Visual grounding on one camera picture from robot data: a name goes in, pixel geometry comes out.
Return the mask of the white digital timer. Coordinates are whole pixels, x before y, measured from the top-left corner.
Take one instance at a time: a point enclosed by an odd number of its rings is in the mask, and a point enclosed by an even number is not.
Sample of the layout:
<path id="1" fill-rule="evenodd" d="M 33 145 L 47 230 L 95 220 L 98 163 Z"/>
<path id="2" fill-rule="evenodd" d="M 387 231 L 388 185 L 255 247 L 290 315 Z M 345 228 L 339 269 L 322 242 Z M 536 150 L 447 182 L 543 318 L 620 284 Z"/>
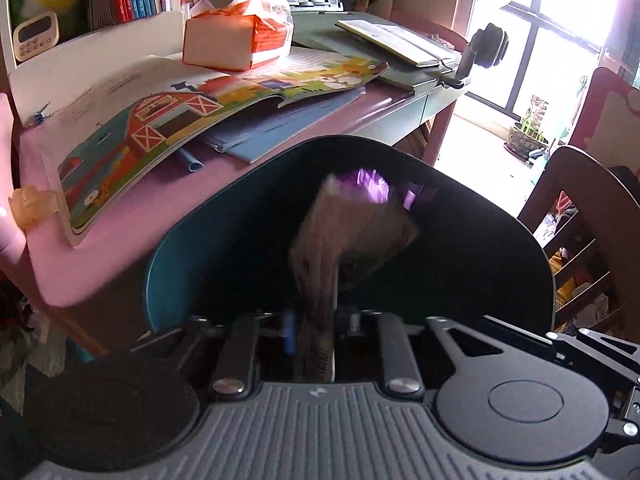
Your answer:
<path id="1" fill-rule="evenodd" d="M 14 30 L 14 58 L 19 63 L 26 62 L 54 48 L 59 39 L 58 16 L 53 11 L 43 12 Z"/>

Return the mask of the dark wooden chair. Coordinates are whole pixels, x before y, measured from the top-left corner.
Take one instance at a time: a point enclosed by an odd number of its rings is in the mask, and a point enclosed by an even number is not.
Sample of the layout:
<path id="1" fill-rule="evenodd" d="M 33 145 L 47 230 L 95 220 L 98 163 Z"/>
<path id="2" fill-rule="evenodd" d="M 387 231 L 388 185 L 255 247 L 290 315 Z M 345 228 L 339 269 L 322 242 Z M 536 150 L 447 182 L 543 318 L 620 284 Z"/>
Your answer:
<path id="1" fill-rule="evenodd" d="M 574 146 L 558 148 L 544 167 L 532 194 L 518 214 L 518 221 L 534 232 L 561 194 L 577 208 L 544 246 L 552 257 L 573 235 L 583 232 L 587 245 L 554 274 L 562 286 L 595 255 L 601 255 L 608 272 L 588 289 L 552 314 L 553 326 L 570 322 L 588 304 L 609 289 L 617 292 L 617 308 L 591 328 L 598 332 L 620 328 L 624 338 L 639 340 L 639 205 L 614 174 Z"/>

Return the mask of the white shelf hutch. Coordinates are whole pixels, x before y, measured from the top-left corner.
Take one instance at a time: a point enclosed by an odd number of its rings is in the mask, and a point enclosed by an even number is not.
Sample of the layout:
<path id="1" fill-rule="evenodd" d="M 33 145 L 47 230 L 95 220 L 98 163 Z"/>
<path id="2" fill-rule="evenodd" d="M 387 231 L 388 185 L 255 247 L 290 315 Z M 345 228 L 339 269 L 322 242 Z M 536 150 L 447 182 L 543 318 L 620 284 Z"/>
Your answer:
<path id="1" fill-rule="evenodd" d="M 101 79 L 146 56 L 180 52 L 183 18 L 179 0 L 171 0 L 170 6 L 169 11 L 89 32 L 17 62 L 9 0 L 1 0 L 1 52 L 20 123 L 29 124 L 41 107 L 57 112 Z"/>

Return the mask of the potted plant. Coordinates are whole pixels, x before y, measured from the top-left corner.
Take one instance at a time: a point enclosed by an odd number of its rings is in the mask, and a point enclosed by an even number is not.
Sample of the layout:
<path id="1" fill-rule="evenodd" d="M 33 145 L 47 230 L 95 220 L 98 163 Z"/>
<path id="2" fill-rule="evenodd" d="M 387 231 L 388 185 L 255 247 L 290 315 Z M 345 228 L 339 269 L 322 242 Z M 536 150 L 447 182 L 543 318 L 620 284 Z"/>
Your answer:
<path id="1" fill-rule="evenodd" d="M 541 154 L 549 147 L 549 141 L 541 132 L 541 123 L 548 108 L 548 102 L 539 96 L 532 96 L 526 113 L 509 130 L 506 145 L 512 155 L 521 160 L 529 159 L 529 154 Z"/>

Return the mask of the grey green book stand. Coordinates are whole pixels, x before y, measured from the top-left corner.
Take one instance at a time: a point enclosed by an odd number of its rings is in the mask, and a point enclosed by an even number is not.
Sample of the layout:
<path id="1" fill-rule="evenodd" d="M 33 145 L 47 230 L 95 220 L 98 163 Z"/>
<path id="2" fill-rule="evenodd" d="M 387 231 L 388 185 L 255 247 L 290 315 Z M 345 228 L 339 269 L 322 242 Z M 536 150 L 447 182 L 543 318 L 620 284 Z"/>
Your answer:
<path id="1" fill-rule="evenodd" d="M 341 0 L 288 0 L 294 18 L 294 44 L 342 55 L 375 58 L 388 64 L 381 79 L 412 93 L 436 87 L 464 88 L 457 75 L 461 54 L 375 15 L 347 11 Z"/>

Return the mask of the blue booklet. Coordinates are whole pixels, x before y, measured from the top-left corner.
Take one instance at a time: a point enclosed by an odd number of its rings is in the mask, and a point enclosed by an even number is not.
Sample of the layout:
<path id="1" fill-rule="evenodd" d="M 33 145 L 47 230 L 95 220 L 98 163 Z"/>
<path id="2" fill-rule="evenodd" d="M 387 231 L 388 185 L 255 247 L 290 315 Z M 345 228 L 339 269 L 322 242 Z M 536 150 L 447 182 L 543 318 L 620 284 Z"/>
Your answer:
<path id="1" fill-rule="evenodd" d="M 214 125 L 198 140 L 219 154 L 252 164 L 365 93 L 366 88 L 358 87 L 279 107 L 268 106 L 265 101 Z"/>

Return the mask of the pink desk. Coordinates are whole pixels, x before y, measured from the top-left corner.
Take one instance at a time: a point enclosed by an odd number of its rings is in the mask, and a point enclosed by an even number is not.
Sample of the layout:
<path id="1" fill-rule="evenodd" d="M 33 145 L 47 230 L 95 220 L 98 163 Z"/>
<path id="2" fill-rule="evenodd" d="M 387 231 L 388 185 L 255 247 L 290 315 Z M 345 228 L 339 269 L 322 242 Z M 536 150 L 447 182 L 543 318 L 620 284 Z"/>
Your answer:
<path id="1" fill-rule="evenodd" d="M 359 99 L 281 144 L 282 150 L 329 134 L 354 134 L 388 145 L 434 119 L 422 156 L 434 164 L 459 90 L 426 84 L 416 94 L 372 82 Z M 28 232 L 6 201 L 13 192 L 11 156 L 20 156 L 21 181 L 47 183 L 38 130 L 14 136 L 6 96 L 1 99 L 1 274 L 51 323 L 94 356 L 126 347 L 148 329 L 142 313 L 146 262 L 160 239 L 186 214 L 250 169 L 202 146 L 205 166 L 189 176 L 163 162 L 107 209 L 82 244 L 68 244 L 58 222 Z"/>

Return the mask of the open white notebook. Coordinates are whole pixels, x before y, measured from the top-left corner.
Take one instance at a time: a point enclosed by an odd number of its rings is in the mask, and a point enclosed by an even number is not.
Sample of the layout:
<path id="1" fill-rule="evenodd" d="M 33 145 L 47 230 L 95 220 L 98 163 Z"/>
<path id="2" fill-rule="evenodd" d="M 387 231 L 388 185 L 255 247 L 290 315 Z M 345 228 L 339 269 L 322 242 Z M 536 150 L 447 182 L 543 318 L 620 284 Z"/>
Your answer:
<path id="1" fill-rule="evenodd" d="M 460 52 L 398 25 L 339 20 L 336 26 L 393 53 L 416 68 L 431 68 L 442 63 L 449 66 L 461 60 Z"/>

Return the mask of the orange tissue pack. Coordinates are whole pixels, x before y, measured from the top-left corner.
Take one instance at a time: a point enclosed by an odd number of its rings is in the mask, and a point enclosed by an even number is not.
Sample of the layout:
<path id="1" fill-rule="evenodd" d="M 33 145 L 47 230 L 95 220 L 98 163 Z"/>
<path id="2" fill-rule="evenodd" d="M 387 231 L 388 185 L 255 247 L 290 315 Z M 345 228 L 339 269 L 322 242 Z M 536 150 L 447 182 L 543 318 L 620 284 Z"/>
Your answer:
<path id="1" fill-rule="evenodd" d="M 293 32 L 288 0 L 232 0 L 223 8 L 200 0 L 184 23 L 182 62 L 245 72 L 286 58 Z"/>

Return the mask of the white green purple carton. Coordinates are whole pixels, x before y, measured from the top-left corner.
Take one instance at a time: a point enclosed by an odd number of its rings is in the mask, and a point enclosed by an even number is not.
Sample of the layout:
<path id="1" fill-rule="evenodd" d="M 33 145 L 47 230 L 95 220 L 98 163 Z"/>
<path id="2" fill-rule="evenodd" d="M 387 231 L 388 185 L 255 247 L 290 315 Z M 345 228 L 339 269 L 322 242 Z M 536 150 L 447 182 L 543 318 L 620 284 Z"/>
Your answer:
<path id="1" fill-rule="evenodd" d="M 338 293 L 355 287 L 416 240 L 436 188 L 390 185 L 376 170 L 329 174 L 290 249 L 302 305 L 294 378 L 332 382 Z"/>

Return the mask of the colourful farm picture book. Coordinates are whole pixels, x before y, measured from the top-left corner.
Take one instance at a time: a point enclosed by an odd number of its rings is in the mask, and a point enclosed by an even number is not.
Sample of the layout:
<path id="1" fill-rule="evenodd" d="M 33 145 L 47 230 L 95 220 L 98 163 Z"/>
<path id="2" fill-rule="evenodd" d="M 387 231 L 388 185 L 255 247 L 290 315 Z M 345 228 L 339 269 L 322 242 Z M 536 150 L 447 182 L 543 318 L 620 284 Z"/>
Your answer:
<path id="1" fill-rule="evenodd" d="M 247 72 L 216 72 L 148 56 L 54 112 L 40 136 L 63 232 L 84 240 L 102 211 L 206 130 L 259 104 L 284 107 L 359 89 L 390 66 L 375 58 L 295 48 Z"/>

